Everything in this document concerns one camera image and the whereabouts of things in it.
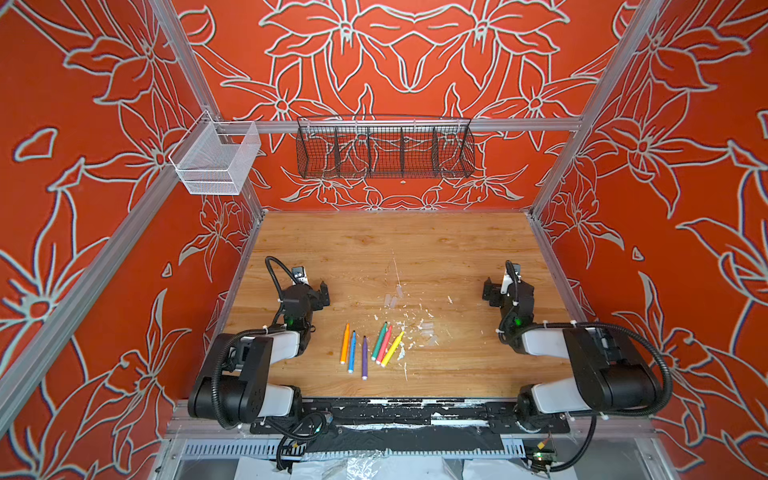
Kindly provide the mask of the pink marker pen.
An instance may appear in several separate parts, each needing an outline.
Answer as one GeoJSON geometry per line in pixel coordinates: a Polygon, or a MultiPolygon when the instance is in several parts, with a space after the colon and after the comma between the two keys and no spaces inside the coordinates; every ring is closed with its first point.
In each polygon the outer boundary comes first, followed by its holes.
{"type": "Polygon", "coordinates": [[[384,356],[385,356],[385,354],[387,352],[389,341],[390,341],[390,338],[391,338],[391,335],[392,335],[392,330],[393,330],[393,326],[392,325],[388,325],[387,331],[386,331],[386,333],[385,333],[385,335],[383,337],[383,340],[381,342],[379,353],[377,355],[376,363],[378,365],[381,365],[382,362],[383,362],[383,359],[384,359],[384,356]]]}

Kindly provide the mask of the yellow marker pen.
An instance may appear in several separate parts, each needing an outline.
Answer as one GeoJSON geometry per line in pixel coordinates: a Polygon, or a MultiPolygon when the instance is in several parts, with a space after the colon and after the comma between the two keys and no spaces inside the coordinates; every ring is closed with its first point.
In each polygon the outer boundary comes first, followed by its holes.
{"type": "Polygon", "coordinates": [[[402,342],[403,336],[404,336],[404,331],[401,331],[399,333],[399,335],[395,338],[395,340],[392,342],[392,344],[390,345],[389,349],[387,350],[387,353],[385,354],[383,360],[381,361],[381,366],[382,367],[386,367],[390,363],[390,361],[391,361],[392,357],[394,356],[395,352],[400,347],[400,344],[402,342]]]}

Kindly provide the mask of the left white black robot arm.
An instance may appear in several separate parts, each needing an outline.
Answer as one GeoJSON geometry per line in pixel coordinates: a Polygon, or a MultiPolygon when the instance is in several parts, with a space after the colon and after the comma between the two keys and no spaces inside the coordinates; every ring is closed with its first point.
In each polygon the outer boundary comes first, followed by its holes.
{"type": "Polygon", "coordinates": [[[188,414],[215,420],[225,429],[294,414],[300,389],[271,384],[270,367],[306,351],[313,314],[330,304],[326,283],[314,289],[299,282],[283,291],[276,323],[216,336],[189,394],[188,414]]]}

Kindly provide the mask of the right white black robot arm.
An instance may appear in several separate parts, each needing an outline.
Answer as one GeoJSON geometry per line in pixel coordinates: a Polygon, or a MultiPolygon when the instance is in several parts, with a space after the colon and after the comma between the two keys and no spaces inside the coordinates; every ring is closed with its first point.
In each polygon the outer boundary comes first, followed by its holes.
{"type": "Polygon", "coordinates": [[[534,287],[505,273],[483,284],[482,299],[500,312],[499,341],[520,355],[566,360],[571,374],[522,387],[514,415],[536,430],[560,415],[648,417],[663,410],[673,393],[671,369],[639,333],[601,322],[534,321],[534,287]]]}

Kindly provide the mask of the orange marker pen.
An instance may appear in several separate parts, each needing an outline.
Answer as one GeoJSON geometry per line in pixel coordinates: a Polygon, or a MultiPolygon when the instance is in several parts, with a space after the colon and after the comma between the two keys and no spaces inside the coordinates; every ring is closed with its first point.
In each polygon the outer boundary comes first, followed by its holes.
{"type": "Polygon", "coordinates": [[[343,340],[340,353],[340,364],[344,365],[348,360],[349,344],[351,339],[351,326],[350,323],[345,325],[343,340]]]}

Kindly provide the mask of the blue marker pen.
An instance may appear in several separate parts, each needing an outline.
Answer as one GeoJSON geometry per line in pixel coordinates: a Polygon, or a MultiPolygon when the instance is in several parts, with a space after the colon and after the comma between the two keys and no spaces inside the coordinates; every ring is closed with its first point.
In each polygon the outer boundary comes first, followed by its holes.
{"type": "Polygon", "coordinates": [[[347,353],[347,372],[350,374],[354,372],[356,343],[357,335],[355,331],[352,331],[347,353]]]}

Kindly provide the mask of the purple marker pen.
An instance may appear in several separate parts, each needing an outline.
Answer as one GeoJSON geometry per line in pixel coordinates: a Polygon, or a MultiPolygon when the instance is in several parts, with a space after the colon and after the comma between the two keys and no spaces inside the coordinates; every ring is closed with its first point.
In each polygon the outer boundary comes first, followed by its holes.
{"type": "Polygon", "coordinates": [[[363,336],[361,347],[361,379],[368,379],[368,339],[367,336],[363,336]]]}

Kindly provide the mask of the green marker pen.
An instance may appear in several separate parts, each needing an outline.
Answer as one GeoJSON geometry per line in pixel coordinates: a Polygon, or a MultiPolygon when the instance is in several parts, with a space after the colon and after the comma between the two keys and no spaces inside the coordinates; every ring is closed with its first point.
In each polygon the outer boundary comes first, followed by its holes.
{"type": "Polygon", "coordinates": [[[382,344],[384,343],[385,336],[389,330],[388,322],[384,322],[382,325],[382,328],[377,336],[377,340],[373,349],[373,352],[371,354],[371,360],[374,362],[379,362],[378,357],[382,348],[382,344]]]}

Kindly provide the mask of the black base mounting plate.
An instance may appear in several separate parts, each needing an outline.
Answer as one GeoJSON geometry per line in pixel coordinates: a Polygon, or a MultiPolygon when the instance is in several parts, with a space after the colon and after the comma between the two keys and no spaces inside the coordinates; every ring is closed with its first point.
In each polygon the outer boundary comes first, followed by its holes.
{"type": "Polygon", "coordinates": [[[250,425],[252,434],[289,432],[286,453],[305,445],[353,448],[498,446],[501,438],[567,435],[563,414],[527,424],[516,402],[479,398],[307,398],[288,417],[250,425]]]}

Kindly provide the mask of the small green circuit board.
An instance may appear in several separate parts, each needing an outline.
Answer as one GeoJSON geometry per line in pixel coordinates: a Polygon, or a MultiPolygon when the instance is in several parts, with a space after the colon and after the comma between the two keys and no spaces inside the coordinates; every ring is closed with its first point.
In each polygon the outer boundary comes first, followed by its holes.
{"type": "Polygon", "coordinates": [[[542,440],[526,448],[526,464],[534,472],[549,472],[556,457],[557,454],[549,446],[548,440],[542,440]]]}

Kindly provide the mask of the white mesh basket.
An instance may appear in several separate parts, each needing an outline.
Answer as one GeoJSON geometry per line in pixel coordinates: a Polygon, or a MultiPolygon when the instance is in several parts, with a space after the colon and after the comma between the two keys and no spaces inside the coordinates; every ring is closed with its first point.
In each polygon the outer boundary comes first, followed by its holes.
{"type": "Polygon", "coordinates": [[[168,155],[192,195],[239,195],[261,151],[255,122],[216,121],[203,111],[168,155]]]}

